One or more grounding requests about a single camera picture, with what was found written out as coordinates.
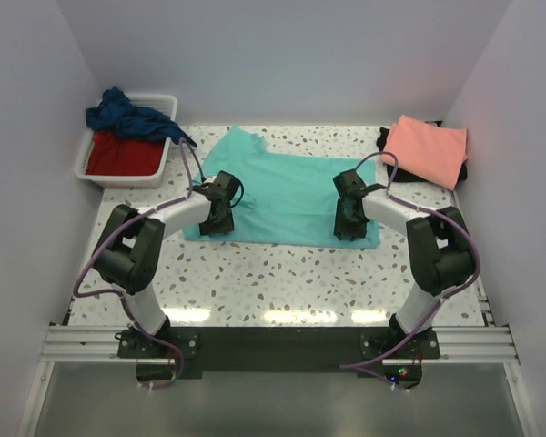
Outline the navy blue t-shirt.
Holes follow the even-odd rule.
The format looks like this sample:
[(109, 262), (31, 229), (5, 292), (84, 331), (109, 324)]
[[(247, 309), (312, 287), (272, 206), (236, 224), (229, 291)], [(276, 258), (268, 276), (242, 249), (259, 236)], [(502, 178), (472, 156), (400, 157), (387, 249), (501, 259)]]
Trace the navy blue t-shirt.
[(106, 90), (96, 107), (86, 109), (86, 126), (94, 132), (113, 131), (119, 139), (160, 143), (170, 138), (197, 143), (168, 115), (151, 107), (135, 106), (117, 87)]

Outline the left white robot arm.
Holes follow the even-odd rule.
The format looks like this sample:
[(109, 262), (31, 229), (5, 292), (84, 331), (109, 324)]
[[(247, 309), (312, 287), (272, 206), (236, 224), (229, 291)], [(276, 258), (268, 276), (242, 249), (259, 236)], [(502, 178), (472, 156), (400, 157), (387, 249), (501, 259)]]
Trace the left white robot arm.
[(137, 344), (148, 356), (160, 357), (170, 346), (165, 330), (169, 321), (152, 285), (164, 240), (189, 227), (210, 237), (232, 232), (232, 208), (235, 198), (243, 195), (242, 182), (220, 171), (183, 198), (142, 212), (127, 205), (112, 210), (96, 244), (92, 268), (119, 293), (128, 318), (141, 332)]

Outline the aluminium rail frame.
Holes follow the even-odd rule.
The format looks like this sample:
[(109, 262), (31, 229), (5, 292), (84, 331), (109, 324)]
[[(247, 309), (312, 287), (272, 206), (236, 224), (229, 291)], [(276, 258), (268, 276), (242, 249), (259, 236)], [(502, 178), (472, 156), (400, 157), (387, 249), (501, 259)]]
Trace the aluminium rail frame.
[[(305, 285), (272, 286), (263, 280), (246, 287), (216, 290), (183, 288), (169, 284), (157, 299), (170, 321), (180, 328), (377, 328), (407, 296), (397, 285), (365, 284), (340, 289), (322, 281)], [(65, 324), (51, 326), (39, 355), (41, 366), (55, 362), (117, 361), (113, 335), (127, 319), (111, 299), (71, 300)], [(474, 401), (448, 414), (453, 424), (476, 426), (474, 435), (489, 431), (496, 436), (530, 435), (528, 421), (520, 417), (522, 400), (517, 381), (519, 368), (511, 331), (495, 326), (482, 288), (472, 285), (453, 298), (435, 318), (440, 335), (441, 362), (465, 364), (471, 371), (497, 370), (500, 381), (470, 382)]]

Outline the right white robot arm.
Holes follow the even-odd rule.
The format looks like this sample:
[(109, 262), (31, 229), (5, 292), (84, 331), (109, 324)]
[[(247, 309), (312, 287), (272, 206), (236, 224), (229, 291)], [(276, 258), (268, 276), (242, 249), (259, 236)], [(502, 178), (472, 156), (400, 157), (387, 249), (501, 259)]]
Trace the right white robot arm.
[(420, 345), (443, 301), (479, 276), (480, 258), (460, 211), (430, 209), (390, 193), (381, 184), (366, 184), (356, 170), (333, 178), (337, 202), (334, 235), (359, 240), (377, 221), (406, 238), (413, 283), (409, 296), (389, 320), (389, 351), (409, 357)]

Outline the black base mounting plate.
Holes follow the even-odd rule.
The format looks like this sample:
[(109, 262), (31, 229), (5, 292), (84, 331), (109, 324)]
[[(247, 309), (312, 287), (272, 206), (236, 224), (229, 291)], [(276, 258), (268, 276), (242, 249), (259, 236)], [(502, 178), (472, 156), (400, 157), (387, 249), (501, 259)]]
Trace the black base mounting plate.
[(389, 349), (387, 327), (165, 327), (161, 344), (134, 328), (115, 334), (136, 378), (200, 379), (206, 372), (337, 373)]

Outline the teal t-shirt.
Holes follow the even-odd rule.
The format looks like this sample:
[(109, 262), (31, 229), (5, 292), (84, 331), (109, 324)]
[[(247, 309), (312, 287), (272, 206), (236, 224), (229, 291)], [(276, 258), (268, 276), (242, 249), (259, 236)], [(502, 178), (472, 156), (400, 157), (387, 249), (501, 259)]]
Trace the teal t-shirt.
[(379, 225), (365, 225), (366, 236), (355, 241), (334, 236), (338, 192), (333, 178), (353, 169), (355, 158), (300, 156), (267, 151), (265, 139), (233, 126), (202, 163), (205, 175), (223, 170), (244, 187), (233, 208), (234, 230), (202, 235), (199, 226), (183, 230), (192, 241), (234, 241), (339, 249), (375, 249)]

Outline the red t-shirt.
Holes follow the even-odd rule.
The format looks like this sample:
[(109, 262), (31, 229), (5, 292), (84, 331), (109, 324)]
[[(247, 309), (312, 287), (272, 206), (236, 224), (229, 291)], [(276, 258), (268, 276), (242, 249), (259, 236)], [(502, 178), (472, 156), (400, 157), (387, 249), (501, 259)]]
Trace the red t-shirt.
[(93, 144), (87, 175), (138, 177), (158, 171), (165, 142), (121, 139), (112, 131), (100, 131), (94, 134)]

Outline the white plastic laundry basket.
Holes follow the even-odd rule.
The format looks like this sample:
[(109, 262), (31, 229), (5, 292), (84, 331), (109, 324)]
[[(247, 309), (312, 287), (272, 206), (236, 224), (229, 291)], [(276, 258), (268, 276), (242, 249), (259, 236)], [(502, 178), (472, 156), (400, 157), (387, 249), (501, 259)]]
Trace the white plastic laundry basket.
[(85, 111), (75, 175), (103, 188), (158, 188), (170, 147), (180, 140), (194, 143), (175, 121), (176, 110), (169, 95), (106, 90)]

